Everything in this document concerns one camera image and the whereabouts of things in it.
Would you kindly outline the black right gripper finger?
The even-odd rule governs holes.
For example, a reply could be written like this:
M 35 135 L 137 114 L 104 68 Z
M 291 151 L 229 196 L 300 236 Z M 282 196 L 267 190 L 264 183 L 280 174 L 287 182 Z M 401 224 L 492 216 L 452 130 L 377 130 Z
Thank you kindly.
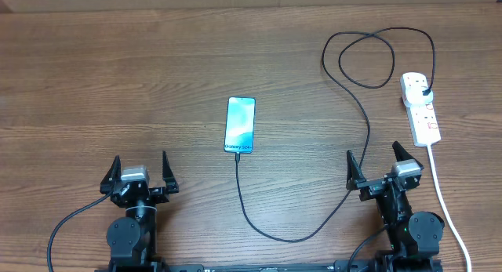
M 397 162 L 414 159 L 414 156 L 412 156 L 408 151 L 406 151 L 405 148 L 398 141 L 395 141 L 392 144 L 392 148 Z
M 357 190 L 360 183 L 364 183 L 364 177 L 360 166 L 358 165 L 352 151 L 347 151 L 347 190 Z

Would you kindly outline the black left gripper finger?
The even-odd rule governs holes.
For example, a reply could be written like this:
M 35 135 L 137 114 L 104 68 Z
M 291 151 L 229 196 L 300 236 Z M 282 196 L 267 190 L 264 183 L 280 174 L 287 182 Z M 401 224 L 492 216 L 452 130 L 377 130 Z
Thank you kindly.
M 179 192 L 179 186 L 175 179 L 172 169 L 170 168 L 168 157 L 165 151 L 162 152 L 162 179 L 166 184 L 166 189 L 169 194 Z
M 111 193 L 116 183 L 121 178 L 121 162 L 120 157 L 118 155 L 115 156 L 114 161 L 107 171 L 107 174 L 100 182 L 100 193 L 101 194 L 109 194 Z

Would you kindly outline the Galaxy S24 smartphone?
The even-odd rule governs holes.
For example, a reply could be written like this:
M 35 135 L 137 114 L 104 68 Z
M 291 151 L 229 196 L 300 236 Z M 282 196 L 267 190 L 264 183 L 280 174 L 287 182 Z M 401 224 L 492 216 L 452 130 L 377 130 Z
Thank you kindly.
M 224 151 L 229 153 L 253 152 L 256 100 L 233 96 L 227 102 Z

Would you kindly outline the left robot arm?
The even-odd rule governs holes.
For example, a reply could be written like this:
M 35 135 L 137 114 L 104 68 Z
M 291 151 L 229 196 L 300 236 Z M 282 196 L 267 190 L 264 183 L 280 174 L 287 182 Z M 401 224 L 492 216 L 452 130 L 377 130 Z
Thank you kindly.
M 107 229 L 111 249 L 109 271 L 169 270 L 165 259 L 157 253 L 157 205 L 169 202 L 179 192 L 166 153 L 162 154 L 163 187 L 150 187 L 147 168 L 143 165 L 121 168 L 119 157 L 100 183 L 100 193 L 107 195 L 125 216 Z

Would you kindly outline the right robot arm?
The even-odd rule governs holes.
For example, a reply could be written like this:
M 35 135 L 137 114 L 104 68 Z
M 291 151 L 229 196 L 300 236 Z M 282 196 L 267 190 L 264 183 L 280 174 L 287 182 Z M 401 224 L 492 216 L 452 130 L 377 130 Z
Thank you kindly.
M 406 192 L 420 185 L 424 166 L 395 141 L 396 163 L 378 180 L 367 180 L 351 151 L 347 152 L 348 190 L 358 190 L 361 201 L 375 200 L 384 226 L 367 237 L 344 264 L 347 271 L 441 271 L 433 257 L 439 253 L 444 220 L 433 212 L 414 212 Z M 391 248 L 375 253 L 372 259 L 355 257 L 381 233 L 387 233 Z

